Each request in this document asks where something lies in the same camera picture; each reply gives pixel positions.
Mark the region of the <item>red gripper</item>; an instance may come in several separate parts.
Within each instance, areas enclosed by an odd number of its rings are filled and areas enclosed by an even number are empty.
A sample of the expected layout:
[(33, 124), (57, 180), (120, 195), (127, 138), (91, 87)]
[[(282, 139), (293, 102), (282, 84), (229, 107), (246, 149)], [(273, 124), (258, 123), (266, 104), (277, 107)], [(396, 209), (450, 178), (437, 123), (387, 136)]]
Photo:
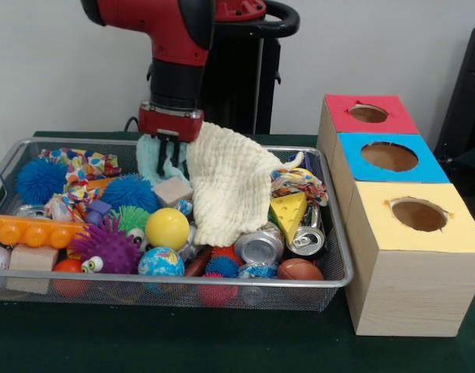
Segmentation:
[[(177, 135), (181, 141), (194, 141), (201, 130), (204, 121), (204, 112), (195, 110), (171, 110), (156, 106), (149, 101), (142, 101), (139, 107), (138, 130), (143, 134), (157, 135), (158, 133)], [(167, 136), (158, 136), (159, 154), (156, 173), (164, 176), (164, 164), (166, 161)], [(173, 145), (170, 161), (177, 168), (180, 160), (180, 141), (171, 138)]]

